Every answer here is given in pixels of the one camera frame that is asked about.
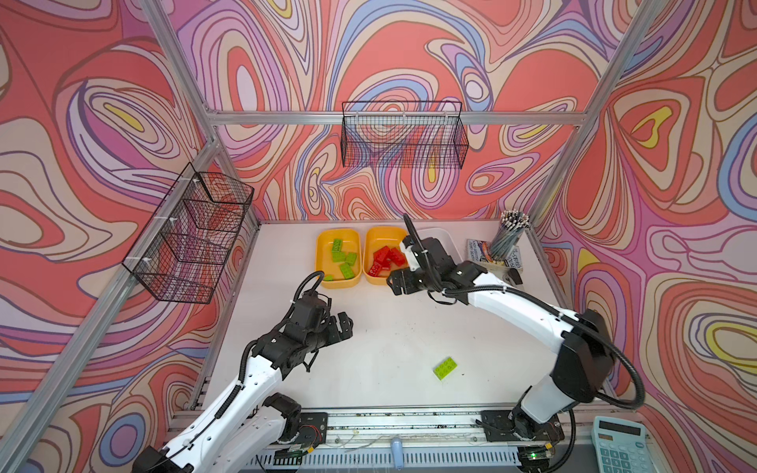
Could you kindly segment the red lego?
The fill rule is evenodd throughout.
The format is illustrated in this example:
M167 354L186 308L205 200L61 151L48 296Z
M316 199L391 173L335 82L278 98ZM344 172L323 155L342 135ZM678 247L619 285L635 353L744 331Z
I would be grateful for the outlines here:
M379 266L390 264L390 248L388 246L383 246L374 252L374 264L378 264Z
M374 264L370 267L368 275L371 277L380 277L380 274L383 271L384 266L380 262L375 261Z
M407 259L404 253L398 248L390 249L390 252L388 253L388 260L398 267L403 267L407 264Z

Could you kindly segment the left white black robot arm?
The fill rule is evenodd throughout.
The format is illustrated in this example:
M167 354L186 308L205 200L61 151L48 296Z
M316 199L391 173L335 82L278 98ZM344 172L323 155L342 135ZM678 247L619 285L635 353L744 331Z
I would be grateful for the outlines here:
M307 356L353 335L353 320L332 315L331 298L309 290L268 333L248 343L237 377L164 447L147 447L133 472L238 472L266 447L299 435L302 407L279 391Z

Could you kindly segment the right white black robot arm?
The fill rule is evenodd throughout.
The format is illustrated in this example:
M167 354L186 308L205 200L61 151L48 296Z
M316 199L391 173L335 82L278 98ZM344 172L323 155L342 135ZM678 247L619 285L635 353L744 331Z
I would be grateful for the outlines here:
M388 287L394 295L425 292L437 304L460 303L487 311L556 355L551 372L530 386L516 404L510 415L513 423L541 426L561 412L596 399L627 410L644 405L641 375L611 342L598 313L555 307L477 263L456 263L435 238L409 235L399 248L408 267L390 273Z

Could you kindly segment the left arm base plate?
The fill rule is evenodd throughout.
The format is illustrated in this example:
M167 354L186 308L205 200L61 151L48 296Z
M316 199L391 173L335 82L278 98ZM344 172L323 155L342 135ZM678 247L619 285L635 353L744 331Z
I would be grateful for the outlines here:
M326 412L305 412L288 418L284 431L278 439L280 445L304 445L318 447L327 438L328 414Z

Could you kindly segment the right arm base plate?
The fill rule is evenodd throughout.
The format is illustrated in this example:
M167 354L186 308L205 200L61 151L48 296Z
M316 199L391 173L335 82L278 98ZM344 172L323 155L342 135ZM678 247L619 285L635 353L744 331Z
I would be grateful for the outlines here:
M557 415L538 424L520 412L484 410L475 425L481 428L489 443L560 443L565 433Z

